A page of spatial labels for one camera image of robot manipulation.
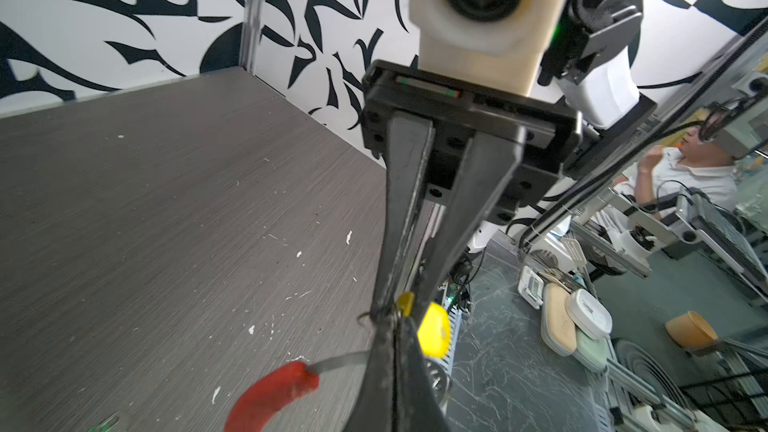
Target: black cable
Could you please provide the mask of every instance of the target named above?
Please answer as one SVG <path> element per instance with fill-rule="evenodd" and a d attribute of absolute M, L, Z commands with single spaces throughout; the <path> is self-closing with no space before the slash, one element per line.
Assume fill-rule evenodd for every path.
<path fill-rule="evenodd" d="M 477 275 L 478 275 L 478 272 L 480 272 L 480 267 L 482 267 L 483 261 L 485 261 L 485 251 L 486 251 L 486 250 L 488 250 L 488 247 L 487 247 L 487 246 L 486 246 L 486 247 L 485 247 L 485 248 L 482 250 L 482 257 L 480 258 L 480 263 L 478 264 L 477 268 L 475 269 L 475 273 L 474 273 L 474 274 L 472 274 L 472 276 L 471 276 L 471 277 L 469 277 L 469 274 L 467 274 L 467 278 L 465 279 L 464 283 L 463 283 L 463 284 L 461 284 L 461 285 L 458 287 L 458 291 L 456 292 L 456 298 L 454 298 L 453 300 L 451 300 L 451 303 L 450 303 L 450 305 L 448 306 L 448 309 L 446 310 L 446 311 L 447 311 L 449 314 L 451 313 L 451 308 L 452 308 L 454 305 L 456 305 L 456 303 L 457 303 L 459 300 L 461 300 L 461 297 L 462 297 L 462 292 L 464 292 L 464 287 L 468 286 L 470 282 L 472 282 L 473 280 L 475 280 L 475 277 L 477 277 Z"/>
<path fill-rule="evenodd" d="M 467 254 L 466 250 L 462 252 L 462 257 L 459 260 L 464 260 L 466 262 L 469 262 L 470 265 L 472 265 L 472 259 L 469 257 L 469 254 Z M 448 273 L 448 275 L 451 278 L 451 282 L 453 282 L 456 285 L 461 285 L 462 283 L 456 280 L 456 275 L 454 274 L 455 271 L 456 271 L 456 267 L 452 268 L 451 271 Z M 470 273 L 472 273 L 471 268 L 470 268 L 470 272 L 467 273 L 467 277 L 469 276 Z"/>
<path fill-rule="evenodd" d="M 761 38 L 765 33 L 768 31 L 768 19 L 763 19 L 763 21 L 752 30 L 752 32 L 749 34 L 747 38 L 744 39 L 744 42 L 733 52 L 730 54 L 730 56 L 725 59 L 725 61 L 720 64 L 719 67 L 717 67 L 717 70 L 712 73 L 711 76 L 706 78 L 706 81 L 701 85 L 699 89 L 694 92 L 691 97 L 688 98 L 688 100 L 685 101 L 685 103 L 680 106 L 679 109 L 677 109 L 674 113 L 672 113 L 667 120 L 664 121 L 664 124 L 661 126 L 661 129 L 665 129 L 669 125 L 677 122 L 680 118 L 685 115 L 685 113 L 690 109 L 701 97 L 703 94 L 705 94 L 712 85 L 718 81 L 719 78 L 722 77 L 722 75 L 736 62 L 752 45 L 758 41 L 759 38 Z M 685 128 L 691 127 L 690 124 L 685 124 Z M 676 130 L 666 132 L 667 135 L 671 135 L 673 133 L 678 132 L 679 128 L 676 128 Z M 612 167 L 606 168 L 600 175 L 598 175 L 597 178 L 592 179 L 590 182 L 587 182 L 584 184 L 584 186 L 580 187 L 578 192 L 570 193 L 567 196 L 563 196 L 563 198 L 568 198 L 568 200 L 563 201 L 558 200 L 558 203 L 555 204 L 555 206 L 551 207 L 547 212 L 547 214 L 543 214 L 541 217 L 538 218 L 539 223 L 541 223 L 543 220 L 549 219 L 549 216 L 552 216 L 556 213 L 557 210 L 559 210 L 561 207 L 559 207 L 562 202 L 569 202 L 572 196 L 576 196 L 577 194 L 583 192 L 585 189 L 592 186 L 592 184 L 596 184 L 598 187 L 600 187 L 602 184 L 600 184 L 600 180 L 604 180 L 606 176 L 609 176 L 613 170 L 616 168 L 622 167 L 626 162 L 628 162 L 635 154 L 639 153 L 640 150 L 645 149 L 648 145 L 651 143 L 657 141 L 661 137 L 658 137 L 659 133 L 652 133 L 650 136 L 643 140 L 637 147 L 632 149 L 629 154 L 625 155 L 624 158 L 618 161 L 618 163 L 614 164 Z M 528 229 L 523 233 L 523 236 L 521 237 L 519 247 L 523 248 L 525 244 L 525 239 L 528 235 L 530 235 L 531 231 L 534 230 L 533 224 L 531 224 Z"/>
<path fill-rule="evenodd" d="M 665 87 L 679 86 L 684 83 L 692 83 L 701 75 L 701 72 L 696 72 L 692 76 L 685 77 L 683 79 L 673 80 L 672 82 L 656 83 L 652 86 L 638 86 L 639 89 L 663 89 Z"/>
<path fill-rule="evenodd" d="M 663 182 L 662 182 L 661 184 L 659 184 L 659 186 L 656 188 L 656 196 L 654 197 L 654 199 L 655 199 L 655 200 L 658 200 L 658 199 L 659 199 L 659 190 L 661 190 L 661 187 L 662 187 L 664 184 L 666 184 L 667 182 L 677 182 L 677 183 L 678 183 L 678 184 L 680 184 L 681 186 L 685 187 L 685 189 L 688 191 L 688 193 L 689 193 L 689 194 L 691 194 L 691 193 L 692 193 L 692 192 L 690 191 L 690 189 L 688 188 L 688 186 L 686 186 L 685 184 L 683 184 L 683 183 L 682 183 L 682 182 L 680 182 L 679 180 L 674 180 L 673 178 L 671 178 L 670 180 L 665 180 L 665 181 L 663 181 Z M 639 209 L 640 209 L 640 210 L 642 210 L 642 211 L 643 211 L 643 212 L 645 212 L 646 214 L 654 214 L 654 213 L 656 213 L 656 212 L 661 212 L 661 209 L 659 209 L 659 210 L 655 210 L 655 211 L 651 211 L 651 210 L 648 210 L 648 209 L 647 209 L 645 206 L 641 206 L 640 204 L 638 204 L 638 207 L 639 207 Z"/>
<path fill-rule="evenodd" d="M 560 198 L 561 198 L 562 196 L 564 196 L 564 195 L 565 195 L 565 192 L 560 192 L 560 193 L 559 193 L 559 194 L 557 194 L 556 196 L 542 197 L 542 200 L 543 200 L 544 202 L 554 202 L 554 201 L 556 201 L 556 200 L 560 200 Z"/>
<path fill-rule="evenodd" d="M 509 223 L 507 230 L 504 231 L 504 234 L 509 235 L 509 229 L 512 228 L 512 226 L 530 226 L 535 220 L 536 219 L 533 217 L 516 218 Z"/>

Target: gray countertop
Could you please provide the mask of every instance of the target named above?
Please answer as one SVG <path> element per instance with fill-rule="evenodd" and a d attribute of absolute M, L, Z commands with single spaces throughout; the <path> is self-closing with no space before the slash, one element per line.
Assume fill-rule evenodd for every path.
<path fill-rule="evenodd" d="M 221 430 L 266 372 L 370 342 L 384 170 L 242 70 L 2 120 L 0 175 L 4 426 L 121 410 L 131 430 Z M 539 341 L 517 273 L 492 242 L 450 423 L 593 430 L 588 374 Z M 340 430 L 362 372 L 269 430 Z"/>
<path fill-rule="evenodd" d="M 507 239 L 491 240 L 471 284 L 475 310 L 459 331 L 448 422 L 455 432 L 594 432 L 604 379 L 542 342 L 541 312 L 518 294 L 520 261 Z"/>

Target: plastic lid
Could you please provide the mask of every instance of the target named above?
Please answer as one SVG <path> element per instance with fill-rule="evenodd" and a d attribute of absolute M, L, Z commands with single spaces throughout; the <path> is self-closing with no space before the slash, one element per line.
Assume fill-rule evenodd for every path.
<path fill-rule="evenodd" d="M 590 338 L 598 340 L 610 336 L 614 322 L 610 312 L 589 292 L 579 289 L 571 294 L 565 310 L 573 322 Z"/>
<path fill-rule="evenodd" d="M 602 338 L 596 341 L 577 329 L 574 358 L 587 369 L 602 372 L 608 366 L 608 340 Z"/>

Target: white container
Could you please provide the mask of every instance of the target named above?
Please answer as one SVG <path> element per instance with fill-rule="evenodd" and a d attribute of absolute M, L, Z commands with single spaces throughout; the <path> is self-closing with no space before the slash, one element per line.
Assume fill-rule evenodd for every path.
<path fill-rule="evenodd" d="M 580 84 L 566 79 L 556 82 L 570 107 L 584 114 L 587 122 L 598 129 L 609 129 L 640 100 L 640 92 L 630 75 L 626 47 L 592 70 Z"/>
<path fill-rule="evenodd" d="M 608 340 L 605 338 L 595 341 L 581 329 L 576 329 L 576 351 L 574 359 L 581 362 L 591 372 L 601 374 L 608 368 Z"/>
<path fill-rule="evenodd" d="M 608 338 L 614 326 L 610 312 L 592 294 L 580 288 L 565 303 L 568 316 L 594 340 Z"/>
<path fill-rule="evenodd" d="M 567 357 L 576 351 L 576 324 L 565 311 L 568 291 L 556 284 L 544 287 L 542 341 L 557 355 Z"/>
<path fill-rule="evenodd" d="M 537 250 L 551 252 L 558 260 L 557 269 L 560 272 L 570 272 L 576 269 L 576 264 L 574 264 L 571 255 L 568 254 L 568 250 L 560 243 L 555 235 L 547 234 L 537 240 L 536 243 L 531 246 L 531 250 L 528 254 Z"/>

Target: red handle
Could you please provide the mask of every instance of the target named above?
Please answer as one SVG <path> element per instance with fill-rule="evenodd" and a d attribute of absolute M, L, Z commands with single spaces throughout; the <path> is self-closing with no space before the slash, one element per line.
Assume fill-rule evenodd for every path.
<path fill-rule="evenodd" d="M 270 419 L 294 400 L 313 392 L 320 376 L 300 360 L 273 370 L 251 385 L 237 399 L 226 418 L 224 432 L 259 432 Z"/>

